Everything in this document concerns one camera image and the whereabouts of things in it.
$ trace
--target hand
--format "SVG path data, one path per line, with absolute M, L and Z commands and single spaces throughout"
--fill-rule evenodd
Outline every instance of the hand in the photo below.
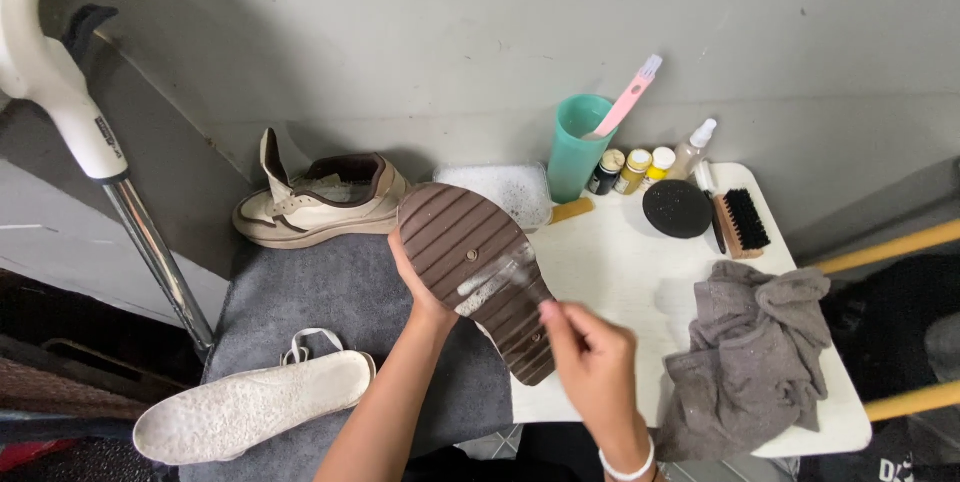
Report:
M 460 316 L 440 302 L 437 296 L 434 296 L 433 292 L 426 288 L 424 281 L 414 271 L 414 266 L 410 263 L 406 250 L 403 249 L 400 227 L 390 232 L 387 242 L 390 244 L 390 251 L 393 252 L 393 260 L 396 261 L 396 271 L 400 273 L 400 277 L 407 284 L 407 289 L 410 289 L 410 293 L 414 297 L 414 307 L 410 311 L 410 320 L 423 320 L 450 332 L 450 329 L 453 329 L 453 326 L 457 324 Z
M 539 310 L 559 382 L 583 425 L 614 469 L 638 471 L 650 444 L 637 411 L 636 336 L 577 303 L 546 300 Z

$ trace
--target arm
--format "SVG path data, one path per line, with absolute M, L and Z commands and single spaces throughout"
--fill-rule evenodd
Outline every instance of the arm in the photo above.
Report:
M 580 304 L 540 304 L 557 363 L 559 382 L 583 418 L 606 462 L 623 474 L 639 471 L 650 457 L 647 424 L 637 410 L 634 359 L 637 338 Z M 607 482 L 617 482 L 604 473 Z M 636 482 L 663 482 L 654 463 Z
M 400 231 L 388 237 L 413 309 L 376 378 L 334 439 L 314 482 L 391 482 L 403 476 L 426 389 L 458 316 L 444 307 L 414 273 Z

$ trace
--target teal plastic cup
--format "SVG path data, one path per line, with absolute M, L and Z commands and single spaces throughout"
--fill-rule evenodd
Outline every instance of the teal plastic cup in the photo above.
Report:
M 599 141 L 584 141 L 581 137 L 596 130 L 613 107 L 604 97 L 593 94 L 570 95 L 557 107 L 553 146 L 546 167 L 554 203 L 563 205 L 580 199 L 617 129 Z

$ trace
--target person's left hand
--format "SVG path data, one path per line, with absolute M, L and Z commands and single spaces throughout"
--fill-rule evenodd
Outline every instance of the person's left hand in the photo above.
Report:
M 410 263 L 406 250 L 403 249 L 400 227 L 390 232 L 387 242 L 393 252 L 393 260 L 396 261 L 396 271 L 400 273 L 403 282 L 407 284 L 407 289 L 410 289 L 410 293 L 414 296 L 414 307 L 410 312 L 411 319 L 424 318 L 433 324 L 446 327 L 447 330 L 452 329 L 460 316 L 440 302 L 414 271 L 414 266 Z

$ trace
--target black bristles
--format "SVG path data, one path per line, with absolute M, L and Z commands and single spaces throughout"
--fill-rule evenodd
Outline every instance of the black bristles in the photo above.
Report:
M 724 196 L 726 210 L 733 219 L 736 236 L 744 250 L 759 250 L 770 245 L 761 215 L 747 190 L 729 190 Z

